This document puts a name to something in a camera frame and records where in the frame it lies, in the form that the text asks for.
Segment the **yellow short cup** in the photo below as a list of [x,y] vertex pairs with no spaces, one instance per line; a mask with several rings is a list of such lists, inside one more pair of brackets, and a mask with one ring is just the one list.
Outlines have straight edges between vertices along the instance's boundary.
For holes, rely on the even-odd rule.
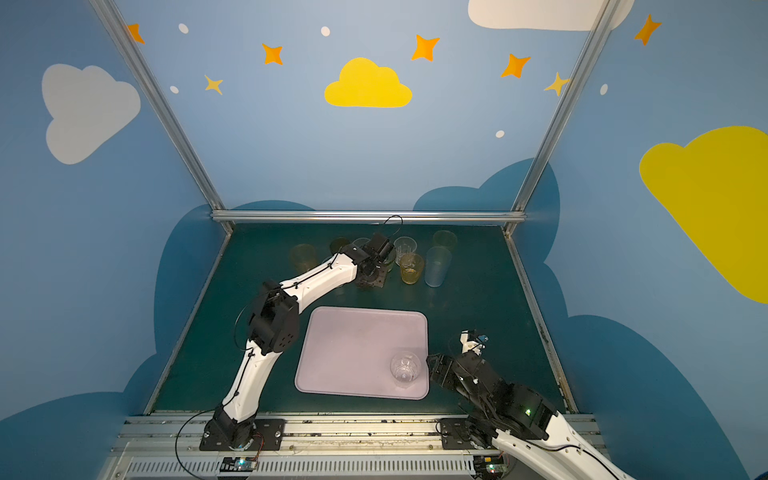
[[417,253],[410,252],[400,258],[401,280],[407,285],[416,284],[424,271],[425,260]]

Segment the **clear faceted glass front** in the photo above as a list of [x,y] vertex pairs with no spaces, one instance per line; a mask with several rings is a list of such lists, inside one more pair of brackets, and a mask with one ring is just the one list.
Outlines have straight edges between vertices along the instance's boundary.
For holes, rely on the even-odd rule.
[[390,360],[390,373],[399,384],[412,384],[420,376],[422,363],[420,358],[410,352],[396,353]]

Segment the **clear faceted glass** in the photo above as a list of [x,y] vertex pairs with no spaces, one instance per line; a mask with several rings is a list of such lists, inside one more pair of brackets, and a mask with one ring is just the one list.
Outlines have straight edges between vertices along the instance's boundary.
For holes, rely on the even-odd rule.
[[422,363],[420,358],[410,352],[396,353],[390,360],[390,373],[399,384],[412,384],[420,376]]
[[401,236],[394,241],[394,248],[396,252],[395,262],[400,265],[401,259],[405,254],[415,253],[417,250],[417,242],[409,236]]

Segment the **lilac plastic tray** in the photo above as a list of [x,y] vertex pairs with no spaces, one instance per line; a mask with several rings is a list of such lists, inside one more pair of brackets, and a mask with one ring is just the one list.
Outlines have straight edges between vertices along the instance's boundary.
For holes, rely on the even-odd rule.
[[[419,378],[399,384],[390,360],[410,351]],[[428,321],[416,311],[321,306],[310,315],[294,384],[303,393],[417,401],[429,392]]]

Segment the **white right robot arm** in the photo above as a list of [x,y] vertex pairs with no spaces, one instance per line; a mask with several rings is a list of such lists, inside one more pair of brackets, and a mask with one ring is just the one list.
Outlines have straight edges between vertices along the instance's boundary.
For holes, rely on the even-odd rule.
[[505,381],[478,353],[427,357],[430,379],[474,409],[438,422],[445,450],[495,449],[544,479],[629,479],[585,440],[545,397]]

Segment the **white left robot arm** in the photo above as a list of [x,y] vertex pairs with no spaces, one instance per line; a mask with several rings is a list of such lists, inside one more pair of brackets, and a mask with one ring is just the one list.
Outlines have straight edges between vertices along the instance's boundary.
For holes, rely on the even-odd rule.
[[279,356],[298,338],[303,310],[348,283],[373,286],[386,273],[392,241],[376,233],[359,247],[343,246],[315,268],[289,280],[266,281],[246,309],[248,336],[229,392],[206,424],[204,439],[216,448],[244,450],[254,437],[259,401]]

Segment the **small green cup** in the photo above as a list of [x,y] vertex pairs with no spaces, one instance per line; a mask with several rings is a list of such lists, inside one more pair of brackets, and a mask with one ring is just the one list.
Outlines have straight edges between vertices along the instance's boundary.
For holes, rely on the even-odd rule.
[[385,266],[388,272],[391,272],[397,259],[397,249],[393,248],[385,260]]

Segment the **dark olive cup back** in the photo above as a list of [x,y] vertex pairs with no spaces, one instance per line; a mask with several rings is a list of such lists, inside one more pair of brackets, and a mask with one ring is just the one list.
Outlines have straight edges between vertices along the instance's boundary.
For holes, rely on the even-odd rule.
[[350,240],[346,237],[337,237],[333,239],[329,245],[329,250],[332,255],[336,255],[342,252],[342,250],[350,244]]

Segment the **tall pale blue cup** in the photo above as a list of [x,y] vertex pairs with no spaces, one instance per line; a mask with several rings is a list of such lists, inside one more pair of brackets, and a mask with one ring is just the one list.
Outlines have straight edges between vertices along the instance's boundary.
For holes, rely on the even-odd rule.
[[440,287],[447,276],[452,262],[451,251],[443,246],[430,248],[426,255],[424,281],[431,288]]

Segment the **green tinted cup back right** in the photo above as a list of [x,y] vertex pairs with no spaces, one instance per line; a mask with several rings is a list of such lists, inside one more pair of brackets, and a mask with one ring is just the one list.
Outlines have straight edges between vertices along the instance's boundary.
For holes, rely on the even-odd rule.
[[458,245],[457,235],[450,230],[438,230],[433,234],[432,246],[442,247],[451,252],[455,250]]

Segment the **green circuit board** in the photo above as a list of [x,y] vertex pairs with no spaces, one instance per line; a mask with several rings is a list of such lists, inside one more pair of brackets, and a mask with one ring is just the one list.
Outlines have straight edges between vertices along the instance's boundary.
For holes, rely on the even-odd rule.
[[250,474],[258,467],[256,457],[225,457],[220,464],[220,473]]
[[475,456],[473,458],[475,480],[499,480],[509,472],[509,466],[503,456]]

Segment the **left green circuit board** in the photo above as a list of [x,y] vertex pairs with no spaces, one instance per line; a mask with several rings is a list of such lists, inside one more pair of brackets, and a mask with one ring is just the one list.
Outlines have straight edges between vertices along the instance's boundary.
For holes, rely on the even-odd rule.
[[250,474],[258,467],[256,457],[225,457],[220,464],[220,473]]

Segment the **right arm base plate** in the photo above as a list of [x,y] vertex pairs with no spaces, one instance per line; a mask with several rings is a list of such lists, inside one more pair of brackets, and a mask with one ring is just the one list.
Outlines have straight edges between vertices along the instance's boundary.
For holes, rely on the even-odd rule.
[[496,429],[480,420],[443,418],[436,425],[444,450],[486,450],[492,448]]

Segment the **aluminium corner post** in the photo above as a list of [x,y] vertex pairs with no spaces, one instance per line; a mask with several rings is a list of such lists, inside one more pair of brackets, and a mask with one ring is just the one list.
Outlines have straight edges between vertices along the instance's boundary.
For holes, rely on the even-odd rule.
[[565,131],[566,125],[578,103],[599,56],[613,30],[613,22],[619,17],[623,1],[604,1],[595,23],[589,31],[584,46],[571,72],[570,82],[560,96],[557,107],[545,132],[544,138],[515,197],[511,212],[517,215],[504,225],[504,235],[511,239],[518,224],[525,221],[527,206]]
[[128,25],[125,23],[117,4],[114,1],[104,0],[90,0],[89,3],[135,77],[212,213],[223,211],[225,206],[220,195],[172,111],[164,91],[141,53],[138,43],[130,34]]

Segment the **aluminium left corner post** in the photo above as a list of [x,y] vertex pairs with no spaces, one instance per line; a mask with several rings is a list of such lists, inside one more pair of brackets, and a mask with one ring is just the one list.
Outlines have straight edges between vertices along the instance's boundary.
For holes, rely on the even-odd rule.
[[128,25],[125,23],[117,4],[114,1],[104,0],[90,0],[89,3],[135,77],[212,213],[223,211],[225,206],[220,195],[172,111],[164,91],[141,53],[138,43],[130,34]]

